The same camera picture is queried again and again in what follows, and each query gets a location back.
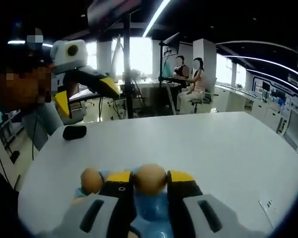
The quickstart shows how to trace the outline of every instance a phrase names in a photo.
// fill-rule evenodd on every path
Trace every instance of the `ceiling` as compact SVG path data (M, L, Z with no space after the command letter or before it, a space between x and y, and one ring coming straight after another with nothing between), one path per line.
M133 36L141 36L162 0L143 0L141 10L131 16ZM90 0L44 0L23 9L23 19L41 28L45 39L95 38L88 30L86 6ZM123 34L122 24L112 27L97 37L104 41ZM280 1L206 1L171 0L161 14L150 37L164 40L181 32L182 41L192 43L206 38L214 43L251 40L270 42L293 49L255 44L230 43L223 46L240 56L254 57L280 63L298 71L298 1L281 4ZM218 45L218 52L231 55ZM250 68L239 59L233 61ZM254 70L286 80L288 70L247 59Z

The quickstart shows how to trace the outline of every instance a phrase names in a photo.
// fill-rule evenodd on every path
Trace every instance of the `window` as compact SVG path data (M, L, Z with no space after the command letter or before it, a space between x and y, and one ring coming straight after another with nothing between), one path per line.
M113 39L111 44L113 58L117 40ZM131 37L130 38L130 68L139 70L145 75L152 75L152 40L151 38ZM118 53L116 64L116 75L123 75L124 54L121 50Z
M86 44L87 48L87 65L90 65L93 69L97 69L97 43L96 42L90 42Z
M221 84L232 84L232 61L220 54L217 54L217 82Z
M236 82L235 84L242 85L245 88L246 85L246 68L237 64L236 65Z

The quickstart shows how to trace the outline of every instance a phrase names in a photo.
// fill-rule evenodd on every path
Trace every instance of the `pole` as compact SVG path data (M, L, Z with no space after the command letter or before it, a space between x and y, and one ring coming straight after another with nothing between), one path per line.
M160 41L160 75L159 75L159 88L161 88L162 85L162 52L163 52L163 41Z
M133 88L130 73L130 15L124 18L124 68L125 68L125 93L128 118L134 118L133 112Z

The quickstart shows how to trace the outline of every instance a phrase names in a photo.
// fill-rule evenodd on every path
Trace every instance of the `egg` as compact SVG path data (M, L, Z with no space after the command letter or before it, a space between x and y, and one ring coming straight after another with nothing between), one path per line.
M76 205L84 200L84 197L79 197L75 199L73 202L71 202L71 205Z
M103 186L103 180L100 173L94 169L86 169L80 176L81 188L85 195L98 193Z
M166 176L165 170L159 165L142 165L135 174L135 188L145 195L158 195L165 188Z
M128 237L127 238L139 238L135 233L128 232Z

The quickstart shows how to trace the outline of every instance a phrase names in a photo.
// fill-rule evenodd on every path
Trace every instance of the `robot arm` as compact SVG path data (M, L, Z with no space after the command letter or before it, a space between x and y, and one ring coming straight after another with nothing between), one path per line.
M71 115L68 97L71 82L85 85L101 97L119 98L119 90L114 79L87 66L85 41L57 41L50 55L55 66L52 92L57 92L55 100L66 116Z

